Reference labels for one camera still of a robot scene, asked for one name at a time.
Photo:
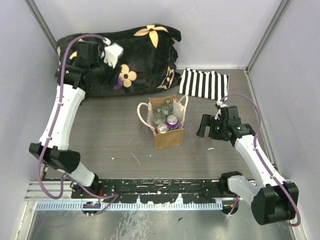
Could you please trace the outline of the purple soda can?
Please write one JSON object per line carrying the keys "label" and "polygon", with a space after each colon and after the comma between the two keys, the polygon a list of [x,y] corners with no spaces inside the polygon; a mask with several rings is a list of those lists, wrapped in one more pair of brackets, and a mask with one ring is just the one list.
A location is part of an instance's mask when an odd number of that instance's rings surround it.
{"label": "purple soda can", "polygon": [[179,120],[175,115],[169,115],[166,118],[166,125],[170,131],[177,130],[179,128]]}
{"label": "purple soda can", "polygon": [[121,89],[123,87],[123,79],[119,76],[117,78],[117,83],[116,85],[113,87],[114,90],[118,90],[118,89]]}

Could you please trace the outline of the red soda can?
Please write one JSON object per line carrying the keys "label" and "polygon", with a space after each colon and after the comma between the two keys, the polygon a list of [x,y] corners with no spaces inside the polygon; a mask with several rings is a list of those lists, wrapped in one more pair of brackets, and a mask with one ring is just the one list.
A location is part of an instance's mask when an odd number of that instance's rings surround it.
{"label": "red soda can", "polygon": [[169,127],[165,123],[160,123],[156,127],[156,134],[165,134],[169,130]]}

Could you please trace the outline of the clear bottle front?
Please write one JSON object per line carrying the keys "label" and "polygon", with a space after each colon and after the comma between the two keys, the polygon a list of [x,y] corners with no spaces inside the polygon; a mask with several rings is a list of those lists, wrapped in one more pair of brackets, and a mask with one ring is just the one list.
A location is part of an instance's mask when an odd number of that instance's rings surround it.
{"label": "clear bottle front", "polygon": [[153,114],[153,123],[158,126],[166,122],[166,115],[162,112],[161,108],[157,108]]}

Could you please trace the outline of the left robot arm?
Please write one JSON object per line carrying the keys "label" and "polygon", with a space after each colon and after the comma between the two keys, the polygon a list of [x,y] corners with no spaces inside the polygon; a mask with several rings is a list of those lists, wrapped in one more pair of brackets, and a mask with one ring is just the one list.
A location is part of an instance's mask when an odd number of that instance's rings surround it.
{"label": "left robot arm", "polygon": [[70,59],[72,44],[63,56],[56,97],[47,126],[37,143],[29,145],[29,152],[37,158],[37,166],[51,167],[82,186],[88,198],[100,193],[98,176],[85,167],[81,155],[69,149],[71,129],[86,90],[92,80],[106,82],[114,87],[118,80],[113,74],[119,70],[118,61],[124,49],[117,43],[104,39],[104,49],[97,42],[79,41],[76,56]]}

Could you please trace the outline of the clear bottle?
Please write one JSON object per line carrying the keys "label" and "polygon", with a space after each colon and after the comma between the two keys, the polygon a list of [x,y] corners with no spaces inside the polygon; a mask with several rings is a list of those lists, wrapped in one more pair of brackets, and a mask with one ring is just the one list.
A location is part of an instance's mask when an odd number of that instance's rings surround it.
{"label": "clear bottle", "polygon": [[153,123],[158,126],[166,122],[166,115],[162,112],[161,108],[157,108],[153,114]]}
{"label": "clear bottle", "polygon": [[165,114],[165,116],[170,116],[174,113],[174,107],[170,99],[165,100],[161,107],[161,111]]}

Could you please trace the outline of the purple soda can front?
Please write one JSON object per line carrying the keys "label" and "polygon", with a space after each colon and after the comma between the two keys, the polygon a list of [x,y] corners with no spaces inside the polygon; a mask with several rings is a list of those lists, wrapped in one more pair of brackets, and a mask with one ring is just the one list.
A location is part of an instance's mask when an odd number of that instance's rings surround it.
{"label": "purple soda can front", "polygon": [[121,89],[123,87],[123,79],[119,76],[117,78],[117,83],[116,85],[113,87],[114,90],[118,90],[118,89]]}

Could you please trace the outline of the cat print canvas bag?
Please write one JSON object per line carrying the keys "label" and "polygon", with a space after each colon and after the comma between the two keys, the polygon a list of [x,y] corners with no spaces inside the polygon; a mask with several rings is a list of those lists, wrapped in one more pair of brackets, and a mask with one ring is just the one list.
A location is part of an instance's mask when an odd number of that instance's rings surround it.
{"label": "cat print canvas bag", "polygon": [[[154,115],[156,110],[161,108],[166,100],[170,100],[173,103],[173,115],[177,117],[178,125],[177,129],[169,130],[166,133],[159,133],[156,124],[154,123]],[[148,103],[141,102],[138,104],[136,109],[137,115],[140,121],[152,131],[156,149],[171,148],[183,144],[183,127],[186,120],[188,102],[189,97],[187,95],[183,95],[180,99],[177,99],[175,95],[172,95],[163,98],[150,98]],[[147,107],[146,119],[141,116],[140,108],[142,106]]]}

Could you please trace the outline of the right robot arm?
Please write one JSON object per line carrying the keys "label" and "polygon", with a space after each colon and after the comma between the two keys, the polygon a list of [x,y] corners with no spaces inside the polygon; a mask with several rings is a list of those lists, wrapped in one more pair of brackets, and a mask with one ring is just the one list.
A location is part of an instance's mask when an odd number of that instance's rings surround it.
{"label": "right robot arm", "polygon": [[237,195],[246,201],[259,225],[293,220],[298,217],[299,189],[287,182],[273,167],[255,138],[248,123],[242,123],[236,106],[224,106],[217,115],[203,114],[197,136],[203,138],[206,128],[213,140],[230,142],[249,167],[255,184],[240,172],[221,174],[218,188],[225,197]]}

